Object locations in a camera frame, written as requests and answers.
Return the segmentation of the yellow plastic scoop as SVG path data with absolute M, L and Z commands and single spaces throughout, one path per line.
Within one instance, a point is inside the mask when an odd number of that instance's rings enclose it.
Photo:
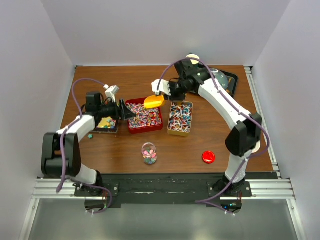
M 144 107 L 146 109 L 160 108 L 165 104 L 165 97 L 163 95 L 151 95 L 144 100 Z

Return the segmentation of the tin of star candies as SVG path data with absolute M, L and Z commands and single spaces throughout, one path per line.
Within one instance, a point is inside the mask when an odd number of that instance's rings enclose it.
M 104 117 L 98 124 L 98 126 L 92 130 L 92 133 L 99 134 L 115 134 L 118 132 L 119 120 L 115 120 L 112 117 Z

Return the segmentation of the red tin swirl lollipops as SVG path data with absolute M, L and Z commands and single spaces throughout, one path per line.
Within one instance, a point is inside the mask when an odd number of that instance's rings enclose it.
M 163 117 L 160 107 L 145 108 L 143 98 L 130 99 L 126 106 L 135 114 L 127 121 L 128 131 L 131 134 L 142 134 L 163 129 Z

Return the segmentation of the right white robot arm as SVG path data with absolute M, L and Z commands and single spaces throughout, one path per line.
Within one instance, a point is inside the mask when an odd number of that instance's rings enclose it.
M 179 77 L 176 82 L 160 78 L 153 82 L 152 90 L 164 94 L 165 100 L 182 101 L 187 93 L 195 92 L 222 116 L 230 133 L 225 140 L 229 161 L 222 180 L 216 183 L 215 198 L 226 194 L 233 197 L 241 190 L 246 177 L 248 161 L 260 148 L 262 117 L 252 114 L 237 103 L 222 87 L 213 71 L 201 60 L 186 57 L 172 64 Z

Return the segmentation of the clear plastic jar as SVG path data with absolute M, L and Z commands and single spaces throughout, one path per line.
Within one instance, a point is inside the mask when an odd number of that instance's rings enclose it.
M 141 154 L 146 165 L 153 165 L 157 161 L 157 148 L 151 142 L 146 142 L 141 147 Z

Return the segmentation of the gold tin of lollipops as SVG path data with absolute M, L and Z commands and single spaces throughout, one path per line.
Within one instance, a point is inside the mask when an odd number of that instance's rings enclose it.
M 169 111 L 167 133 L 173 136 L 188 137 L 191 132 L 192 118 L 192 102 L 172 102 Z

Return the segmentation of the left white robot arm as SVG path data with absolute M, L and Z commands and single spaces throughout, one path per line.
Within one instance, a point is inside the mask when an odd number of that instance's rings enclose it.
M 74 121 L 63 129 L 43 136 L 41 171 L 45 176 L 60 177 L 57 193 L 70 179 L 84 185 L 92 196 L 99 196 L 104 190 L 101 174 L 82 163 L 80 141 L 96 129 L 103 118 L 125 121 L 136 116 L 122 99 L 105 103 L 98 91 L 88 92 L 85 100 L 80 115 Z

